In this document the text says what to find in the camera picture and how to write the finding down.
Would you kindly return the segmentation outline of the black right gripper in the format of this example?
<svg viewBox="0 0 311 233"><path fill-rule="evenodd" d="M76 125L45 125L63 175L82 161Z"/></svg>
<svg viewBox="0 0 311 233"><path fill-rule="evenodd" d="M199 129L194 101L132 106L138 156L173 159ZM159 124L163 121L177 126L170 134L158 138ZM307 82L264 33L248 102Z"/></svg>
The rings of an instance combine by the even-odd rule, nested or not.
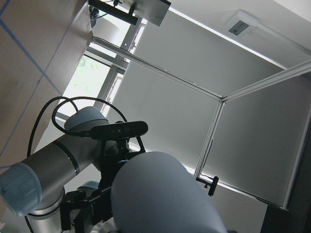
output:
<svg viewBox="0 0 311 233"><path fill-rule="evenodd" d="M106 153L106 142L101 143L99 165L101 180L98 188L87 194L84 190L65 194L60 203L60 222L63 231L91 231L100 221L112 217L111 188L120 168L130 159L145 152L140 137L136 138L139 151L130 152L126 147L129 139L117 139L117 153Z"/></svg>

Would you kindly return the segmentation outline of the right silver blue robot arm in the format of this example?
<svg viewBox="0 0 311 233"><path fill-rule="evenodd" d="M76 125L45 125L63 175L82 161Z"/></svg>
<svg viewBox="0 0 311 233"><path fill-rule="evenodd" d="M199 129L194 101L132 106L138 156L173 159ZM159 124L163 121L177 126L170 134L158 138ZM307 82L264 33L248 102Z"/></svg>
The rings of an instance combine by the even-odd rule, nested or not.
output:
<svg viewBox="0 0 311 233"><path fill-rule="evenodd" d="M12 165L0 177L0 197L35 233L89 233L112 218L111 186L136 153L127 146L148 131L143 121L111 124L85 107L64 124L66 133Z"/></svg>

